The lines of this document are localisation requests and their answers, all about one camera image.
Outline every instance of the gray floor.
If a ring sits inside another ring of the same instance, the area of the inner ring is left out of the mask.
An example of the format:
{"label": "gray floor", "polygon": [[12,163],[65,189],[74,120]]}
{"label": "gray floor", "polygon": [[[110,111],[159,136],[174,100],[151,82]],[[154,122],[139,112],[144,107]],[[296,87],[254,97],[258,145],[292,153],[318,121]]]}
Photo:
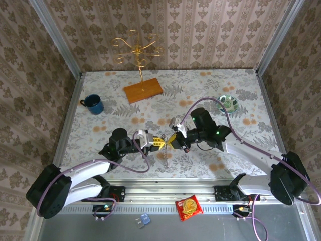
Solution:
{"label": "gray floor", "polygon": [[[269,240],[307,240],[294,207],[260,205],[256,215],[267,227]],[[65,240],[256,240],[250,220],[237,222],[231,215],[198,214],[184,222],[178,215],[150,215],[151,223],[138,229],[137,215],[115,214],[105,222],[91,215],[60,214],[44,221],[39,241]],[[260,224],[259,236],[265,240]]]}

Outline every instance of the red snack bag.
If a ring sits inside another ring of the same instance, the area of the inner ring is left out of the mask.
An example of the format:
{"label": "red snack bag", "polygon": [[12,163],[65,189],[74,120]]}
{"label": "red snack bag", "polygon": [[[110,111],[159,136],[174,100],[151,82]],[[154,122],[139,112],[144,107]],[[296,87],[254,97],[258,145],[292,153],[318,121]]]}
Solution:
{"label": "red snack bag", "polygon": [[195,195],[181,201],[176,201],[175,204],[181,221],[185,221],[198,213],[203,213]]}

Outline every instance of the blue clip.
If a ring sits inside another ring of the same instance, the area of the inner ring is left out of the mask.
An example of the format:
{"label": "blue clip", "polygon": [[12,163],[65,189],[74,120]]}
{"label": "blue clip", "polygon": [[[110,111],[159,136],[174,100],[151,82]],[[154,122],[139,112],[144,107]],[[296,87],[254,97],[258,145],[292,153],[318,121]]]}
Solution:
{"label": "blue clip", "polygon": [[142,216],[140,216],[142,222],[146,225],[148,223],[150,223],[150,218],[149,216],[147,215],[147,213],[144,213]]}

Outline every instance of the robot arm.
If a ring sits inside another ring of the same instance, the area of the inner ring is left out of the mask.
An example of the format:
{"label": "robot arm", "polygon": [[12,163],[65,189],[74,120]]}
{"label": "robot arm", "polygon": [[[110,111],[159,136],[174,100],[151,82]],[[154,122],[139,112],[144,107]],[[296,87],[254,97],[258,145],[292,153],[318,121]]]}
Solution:
{"label": "robot arm", "polygon": [[[136,143],[145,155],[159,150],[165,144],[162,138],[154,137],[148,131],[139,130],[137,137]],[[136,152],[138,152],[138,149],[133,140],[127,136],[127,131],[123,128],[117,128],[109,138],[109,143],[104,146],[99,154],[106,157],[107,160],[120,164],[124,155]],[[101,161],[101,159],[80,164],[80,167],[68,172],[66,172],[66,170],[69,170],[67,167],[60,169],[54,164],[50,164],[41,172],[28,190],[26,198],[36,208],[41,203],[39,214],[48,219],[55,216],[64,206],[70,203],[91,197],[113,197],[111,194],[116,190],[120,190],[119,193],[125,193],[125,187],[111,187],[100,176],[100,174],[107,173],[115,167],[115,164]],[[47,187],[57,177],[58,179],[41,200]],[[119,201],[123,201],[122,199],[123,197],[119,195]]]}
{"label": "robot arm", "polygon": [[[263,194],[273,195],[280,202],[292,205],[307,187],[304,180],[273,159],[273,157],[278,157],[286,161],[309,180],[297,154],[293,152],[283,154],[265,149],[247,139],[239,140],[229,127],[216,125],[204,108],[198,108],[191,112],[191,117],[196,128],[187,130],[186,136],[173,125],[175,120],[172,121],[172,128],[176,131],[168,140],[168,144],[172,148],[183,149],[187,153],[191,144],[204,141],[210,147],[248,160],[266,173],[266,176],[239,174],[230,184],[230,194],[234,196],[235,200],[240,200],[250,194]],[[252,147],[245,145],[245,142],[250,143]]]}

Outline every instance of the gold jewelry stand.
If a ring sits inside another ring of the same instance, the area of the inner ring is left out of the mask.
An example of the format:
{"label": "gold jewelry stand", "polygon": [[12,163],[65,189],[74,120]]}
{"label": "gold jewelry stand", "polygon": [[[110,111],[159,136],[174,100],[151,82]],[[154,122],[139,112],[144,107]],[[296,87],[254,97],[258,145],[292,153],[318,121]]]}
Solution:
{"label": "gold jewelry stand", "polygon": [[157,52],[157,54],[149,54],[144,51],[146,48],[148,48],[149,46],[156,43],[156,41],[158,40],[158,35],[149,34],[148,38],[151,40],[154,39],[154,41],[152,41],[151,43],[149,43],[148,45],[143,47],[139,44],[138,31],[137,30],[130,30],[128,36],[132,37],[133,34],[137,34],[137,44],[134,46],[129,45],[123,38],[115,38],[111,42],[114,47],[119,47],[119,41],[122,41],[124,44],[126,44],[131,49],[131,52],[116,54],[114,56],[114,62],[116,64],[124,63],[125,58],[123,57],[123,55],[127,55],[127,54],[134,54],[135,55],[135,65],[139,69],[140,83],[124,88],[124,91],[126,93],[127,99],[130,104],[133,104],[133,103],[141,101],[143,99],[148,99],[148,98],[151,98],[155,95],[163,93],[163,90],[162,90],[161,86],[159,85],[159,82],[157,81],[157,79],[153,78],[153,79],[144,81],[143,77],[142,77],[142,71],[141,71],[141,69],[143,67],[145,67],[145,65],[147,63],[147,60],[141,58],[141,55],[156,57],[156,56],[161,56],[164,53],[164,49],[161,47],[155,48],[155,51]]}

